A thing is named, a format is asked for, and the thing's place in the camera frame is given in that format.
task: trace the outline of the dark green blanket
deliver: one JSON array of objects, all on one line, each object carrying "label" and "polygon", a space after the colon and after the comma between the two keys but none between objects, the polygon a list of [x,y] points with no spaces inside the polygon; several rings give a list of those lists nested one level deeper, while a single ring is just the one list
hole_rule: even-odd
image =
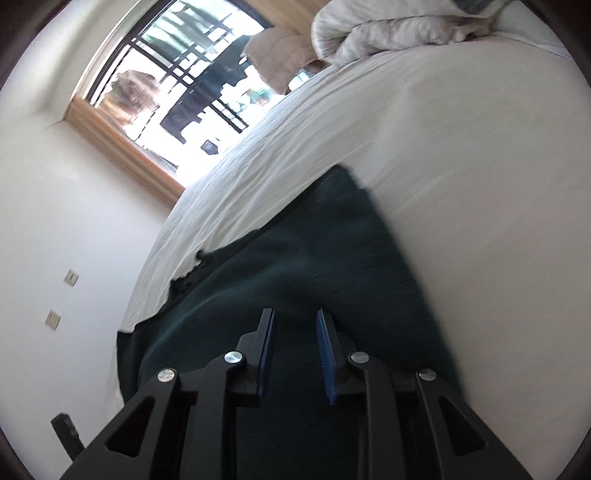
[{"label": "dark green blanket", "polygon": [[[390,367],[430,367],[459,386],[413,275],[344,168],[332,168],[260,230],[200,258],[172,283],[160,312],[119,333],[119,381],[127,401],[161,368],[203,368],[273,308],[269,395],[259,410],[237,415],[241,480],[356,478],[356,416],[329,407],[324,393],[315,330],[321,307]],[[182,470],[190,478],[190,458]]]}]

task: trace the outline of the blue gripper pad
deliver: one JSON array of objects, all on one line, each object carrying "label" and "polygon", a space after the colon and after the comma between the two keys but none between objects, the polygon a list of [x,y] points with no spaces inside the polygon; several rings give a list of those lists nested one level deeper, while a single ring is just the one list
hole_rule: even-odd
[{"label": "blue gripper pad", "polygon": [[319,311],[316,314],[316,336],[318,338],[318,349],[320,351],[320,362],[324,375],[324,389],[331,405],[336,405],[339,397],[337,390],[337,364],[333,353],[333,346],[330,342],[329,332],[326,326],[324,314]]}]

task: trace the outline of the white wall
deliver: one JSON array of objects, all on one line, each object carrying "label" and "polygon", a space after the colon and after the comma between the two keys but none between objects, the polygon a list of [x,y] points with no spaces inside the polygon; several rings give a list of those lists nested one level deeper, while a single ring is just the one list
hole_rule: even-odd
[{"label": "white wall", "polygon": [[[60,121],[101,35],[132,3],[73,0],[0,92],[0,425],[37,480],[70,464],[51,418],[69,413],[85,444],[105,424],[116,331],[168,214]],[[55,332],[49,309],[62,315]]]}]

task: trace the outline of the light switch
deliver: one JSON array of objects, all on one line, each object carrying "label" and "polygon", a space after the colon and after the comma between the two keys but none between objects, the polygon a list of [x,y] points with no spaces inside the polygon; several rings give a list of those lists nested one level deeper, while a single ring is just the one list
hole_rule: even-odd
[{"label": "light switch", "polygon": [[49,311],[47,318],[45,319],[45,324],[52,330],[57,328],[57,324],[60,323],[61,316],[54,312],[53,310]]},{"label": "light switch", "polygon": [[75,271],[70,269],[66,275],[66,278],[64,278],[64,282],[66,282],[70,287],[73,287],[74,285],[76,285],[78,277],[80,277],[80,275],[78,275]]}]

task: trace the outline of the window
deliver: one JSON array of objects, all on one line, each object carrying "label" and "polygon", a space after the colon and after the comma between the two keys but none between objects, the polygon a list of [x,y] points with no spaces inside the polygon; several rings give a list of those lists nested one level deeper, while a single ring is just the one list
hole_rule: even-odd
[{"label": "window", "polygon": [[243,0],[169,1],[125,37],[86,100],[188,186],[281,101],[242,55],[269,26]]}]

